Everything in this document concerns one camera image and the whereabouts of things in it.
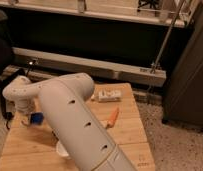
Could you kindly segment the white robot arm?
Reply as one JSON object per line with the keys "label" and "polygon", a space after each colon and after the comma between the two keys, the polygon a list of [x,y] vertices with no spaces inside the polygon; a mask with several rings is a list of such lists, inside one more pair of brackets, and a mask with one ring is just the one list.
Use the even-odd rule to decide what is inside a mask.
{"label": "white robot arm", "polygon": [[93,79],[76,73],[37,83],[19,76],[2,94],[24,114],[36,97],[45,119],[80,171],[137,171],[86,105],[93,92]]}

